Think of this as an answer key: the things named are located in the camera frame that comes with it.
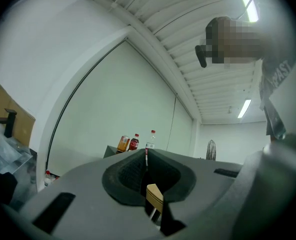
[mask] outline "fluorescent light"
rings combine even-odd
[[[238,118],[242,118],[244,116],[244,114],[246,113],[246,111],[250,105],[250,102],[252,102],[251,99],[246,99],[246,101],[244,102],[243,107],[240,111],[240,114],[238,115]]]
[[[244,3],[244,6],[246,6],[250,0],[242,0]],[[248,18],[250,22],[256,22],[258,21],[258,13],[257,13],[257,9],[254,3],[254,0],[251,1],[251,3],[249,4],[248,8],[247,8],[247,13],[248,13]]]

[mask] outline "cardboard piece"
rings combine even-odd
[[[29,147],[35,118],[20,107],[0,85],[0,118],[8,117],[8,113],[5,109],[11,109],[17,112],[13,125],[12,136],[21,144]]]

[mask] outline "corrugated ceiling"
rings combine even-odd
[[[202,68],[195,46],[205,27],[218,16],[234,18],[244,10],[242,0],[112,0],[142,22],[167,50],[189,86],[203,124],[264,121],[259,109],[260,65],[222,64]],[[252,99],[237,119],[245,99]]]

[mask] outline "soda bottle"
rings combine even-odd
[[[139,134],[135,134],[134,138],[131,139],[128,151],[136,150],[138,148],[139,140],[138,140]]]

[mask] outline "white wall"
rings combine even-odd
[[[200,126],[196,158],[206,158],[210,140],[216,144],[216,161],[243,164],[248,155],[270,143],[266,122],[203,124]]]
[[[190,156],[193,120],[177,99],[174,107],[173,122],[167,151]]]
[[[40,111],[54,85],[93,45],[124,27],[89,0],[23,0],[0,21],[0,84],[42,131],[39,121],[48,115]],[[38,151],[40,138],[34,129],[30,148]]]
[[[190,145],[189,145],[189,156],[193,158],[197,156],[199,151],[200,126],[201,126],[200,121],[194,118],[192,120]]]
[[[142,149],[151,130],[156,131],[155,147],[166,150],[174,103],[175,94],[158,73],[130,44],[122,43],[94,68],[69,102],[54,135],[48,169],[62,176],[101,159],[107,145],[116,147],[122,135],[139,134]],[[189,150],[191,122],[178,102],[171,139],[179,141],[183,135],[180,153]]]

